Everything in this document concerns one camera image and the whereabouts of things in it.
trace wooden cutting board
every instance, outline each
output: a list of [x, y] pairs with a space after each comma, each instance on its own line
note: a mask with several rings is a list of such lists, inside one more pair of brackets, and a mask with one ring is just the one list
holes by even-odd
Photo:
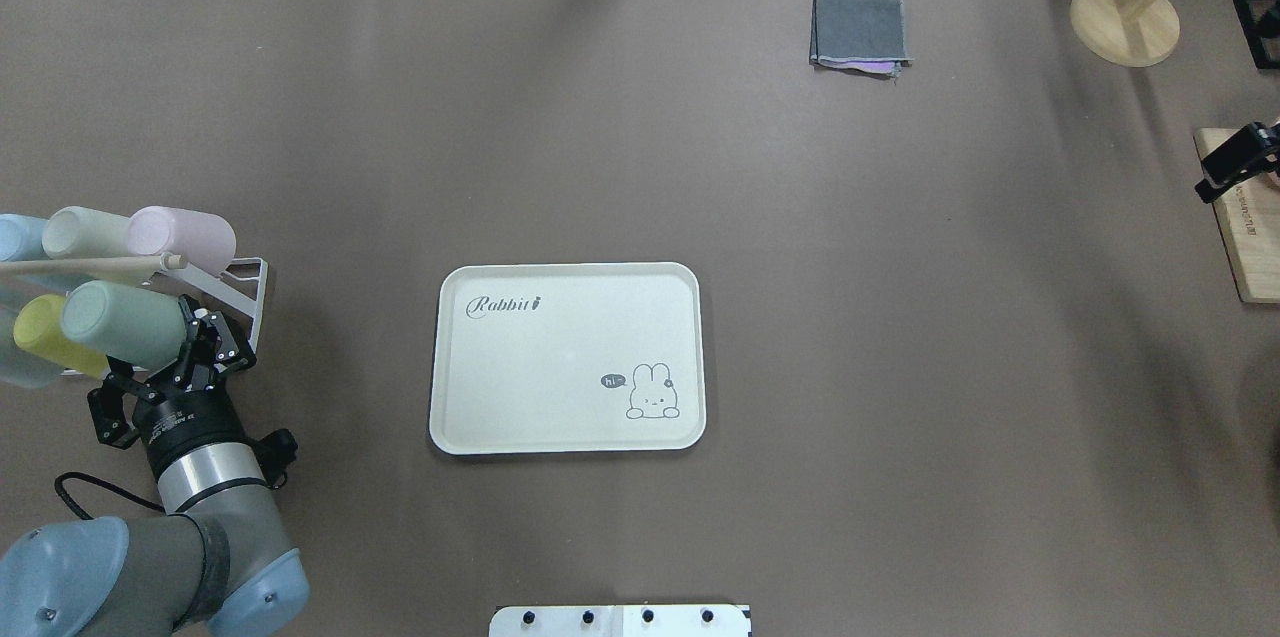
[[[1196, 132], [1201, 159], [1236, 130]], [[1280, 187], [1260, 175], [1233, 187], [1213, 203], [1235, 290], [1247, 303], [1280, 303]]]

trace folded cloth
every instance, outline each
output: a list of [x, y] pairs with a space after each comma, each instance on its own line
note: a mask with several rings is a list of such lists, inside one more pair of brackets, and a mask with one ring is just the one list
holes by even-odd
[[906, 54], [902, 0], [813, 0], [809, 61], [897, 75]]

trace tabletop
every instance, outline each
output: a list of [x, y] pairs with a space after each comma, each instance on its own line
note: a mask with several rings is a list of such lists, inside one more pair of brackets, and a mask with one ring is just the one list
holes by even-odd
[[[1192, 132], [1276, 78], [1230, 0], [1172, 0], [1148, 69], [1070, 0], [904, 3], [879, 81], [810, 67], [812, 0], [0, 0], [3, 207], [201, 208], [273, 263], [230, 388], [301, 444], [280, 634], [712, 600], [758, 634], [1274, 634], [1280, 322]], [[695, 446], [430, 444], [448, 272], [641, 260], [701, 285]], [[64, 469], [148, 485], [87, 388], [0, 386], [0, 542], [70, 518]]]

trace rectangular tray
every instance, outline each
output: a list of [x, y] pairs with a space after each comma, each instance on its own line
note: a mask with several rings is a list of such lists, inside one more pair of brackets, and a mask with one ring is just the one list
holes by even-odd
[[678, 450], [705, 404], [685, 265], [489, 265], [440, 287], [428, 422], [445, 453]]

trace yellow cup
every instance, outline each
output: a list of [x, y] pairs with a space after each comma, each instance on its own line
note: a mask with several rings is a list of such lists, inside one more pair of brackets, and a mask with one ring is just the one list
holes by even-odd
[[33, 356], [42, 356], [49, 362], [63, 365], [90, 377], [101, 377], [106, 372], [106, 356], [78, 345], [63, 335], [60, 326], [64, 295], [38, 295], [29, 301], [18, 320], [13, 324], [13, 342]]

